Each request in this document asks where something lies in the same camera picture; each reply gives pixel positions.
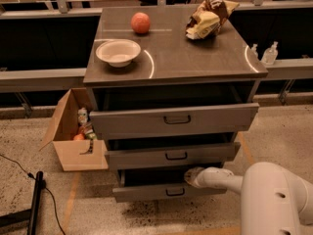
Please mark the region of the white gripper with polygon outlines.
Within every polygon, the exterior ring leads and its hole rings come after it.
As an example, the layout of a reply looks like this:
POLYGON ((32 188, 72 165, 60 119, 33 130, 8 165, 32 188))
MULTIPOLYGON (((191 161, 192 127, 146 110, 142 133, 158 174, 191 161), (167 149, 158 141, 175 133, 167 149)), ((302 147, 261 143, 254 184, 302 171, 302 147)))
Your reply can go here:
POLYGON ((194 167, 189 169, 184 174, 185 181, 196 188, 203 188, 205 184, 201 181, 202 180, 202 172, 204 171, 203 167, 194 167))

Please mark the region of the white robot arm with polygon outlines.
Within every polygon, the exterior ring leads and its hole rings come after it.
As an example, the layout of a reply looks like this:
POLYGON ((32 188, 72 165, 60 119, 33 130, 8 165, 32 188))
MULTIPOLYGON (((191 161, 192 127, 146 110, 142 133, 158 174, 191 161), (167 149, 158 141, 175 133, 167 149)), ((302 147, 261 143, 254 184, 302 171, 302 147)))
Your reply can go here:
POLYGON ((243 176, 217 167, 195 167, 185 180, 196 188, 241 196, 241 235, 300 235, 313 224, 313 184, 280 165, 256 163, 243 176))

